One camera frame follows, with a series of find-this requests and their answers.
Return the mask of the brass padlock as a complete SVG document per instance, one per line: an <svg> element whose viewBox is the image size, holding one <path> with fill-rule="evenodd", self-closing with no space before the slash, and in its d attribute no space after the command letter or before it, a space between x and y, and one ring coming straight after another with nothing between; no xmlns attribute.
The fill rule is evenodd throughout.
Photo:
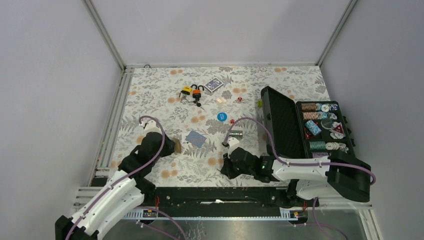
<svg viewBox="0 0 424 240"><path fill-rule="evenodd" d="M182 145L179 139L174 138L173 139L174 142L174 152L177 154L181 154L182 153Z"/></svg>

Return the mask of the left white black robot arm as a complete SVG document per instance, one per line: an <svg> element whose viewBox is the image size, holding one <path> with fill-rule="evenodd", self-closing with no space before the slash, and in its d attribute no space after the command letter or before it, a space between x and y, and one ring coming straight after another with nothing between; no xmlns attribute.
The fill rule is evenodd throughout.
<svg viewBox="0 0 424 240"><path fill-rule="evenodd" d="M172 155L176 142L160 122L142 116L139 124L145 137L127 155L103 188L71 217L62 215L54 225L57 240L102 240L109 230L135 207L155 200L155 185L146 175L161 158Z"/></svg>

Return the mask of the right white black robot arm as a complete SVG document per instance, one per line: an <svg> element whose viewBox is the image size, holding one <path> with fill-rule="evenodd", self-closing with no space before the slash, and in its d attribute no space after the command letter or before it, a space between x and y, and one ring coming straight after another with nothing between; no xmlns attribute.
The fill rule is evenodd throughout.
<svg viewBox="0 0 424 240"><path fill-rule="evenodd" d="M316 197L338 196L367 203L376 180L370 165L342 151L293 159L256 156L237 147L224 155L220 172L229 179L249 175L262 183L296 181L295 187L286 193L293 206Z"/></svg>

